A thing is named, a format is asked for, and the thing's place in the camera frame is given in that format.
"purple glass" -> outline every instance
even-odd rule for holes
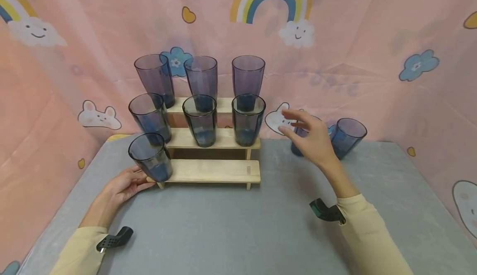
[[[351,152],[368,134],[366,127],[352,118],[340,118],[336,123],[335,132],[331,144],[339,160]]]
[[[164,138],[156,133],[136,137],[128,149],[129,157],[144,173],[156,182],[165,182],[172,176],[172,164]]]
[[[260,95],[265,61],[254,55],[241,55],[232,60],[232,80],[234,95]],[[255,105],[253,96],[243,99],[240,106],[242,111],[251,111]]]
[[[144,55],[134,62],[134,67],[148,93],[160,95],[170,108],[176,102],[169,59],[165,55]]]
[[[306,136],[308,135],[308,130],[303,129],[303,128],[295,127],[295,129],[294,129],[293,131],[295,131],[295,133],[298,134],[298,135],[301,136],[301,137],[306,137]],[[293,154],[297,155],[297,156],[303,157],[302,152],[298,149],[297,146],[295,146],[295,144],[293,143],[293,141],[292,141],[292,143],[291,143],[291,152],[292,152]]]
[[[144,133],[160,134],[168,143],[172,138],[167,109],[161,96],[146,93],[129,103],[129,112]]]
[[[217,60],[210,56],[193,56],[184,62],[185,73],[192,95],[207,95],[217,100]],[[200,111],[207,111],[212,101],[208,98],[196,98]]]
[[[263,120],[266,103],[259,96],[241,94],[232,100],[232,122],[234,125],[235,141],[242,147],[249,147],[255,143]]]
[[[217,102],[211,96],[194,95],[182,104],[190,133],[200,147],[215,143],[217,129]]]

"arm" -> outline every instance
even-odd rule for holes
[[[326,125],[304,111],[285,110],[282,114],[286,119],[297,120],[291,125],[308,131],[307,137],[299,137],[292,130],[279,127],[330,182],[338,198],[337,206],[346,219],[345,224],[340,224],[341,231],[361,273],[412,274],[377,210],[346,176],[341,162],[333,152]]]
[[[81,224],[60,253],[50,275],[95,275],[104,253],[96,245],[107,236],[107,228],[122,203],[141,190],[153,186],[137,166],[125,169],[104,187],[94,199]]]

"cream sweater sleeve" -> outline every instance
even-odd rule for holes
[[[338,199],[346,218],[340,225],[345,240],[364,275],[408,275],[409,265],[390,237],[385,222],[362,194]]]
[[[98,226],[76,229],[50,275],[96,275],[104,256],[96,245],[107,236],[106,232],[106,228]]]

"table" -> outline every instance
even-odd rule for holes
[[[134,137],[101,147],[19,274],[48,274],[96,194],[133,165],[127,147]],[[98,274],[353,274],[337,226],[308,206],[317,197],[335,204],[330,185],[289,147],[288,140],[263,140],[254,150],[262,181],[250,191],[174,183],[138,194],[110,229],[135,233],[125,247],[107,251]],[[343,164],[415,274],[475,274],[476,249],[395,143],[363,141]]]

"wooden shelf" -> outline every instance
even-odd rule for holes
[[[166,183],[260,183],[255,160],[172,159],[173,174]]]
[[[167,113],[183,114],[182,103],[184,103],[187,98],[188,97],[176,97],[176,103],[167,109]],[[233,98],[217,98],[217,113],[232,113],[232,100]]]
[[[204,149],[197,145],[189,128],[171,128],[171,131],[172,140],[167,144],[169,149]],[[232,128],[217,128],[215,143],[206,149],[260,149],[260,138],[252,146],[242,147],[236,143]]]

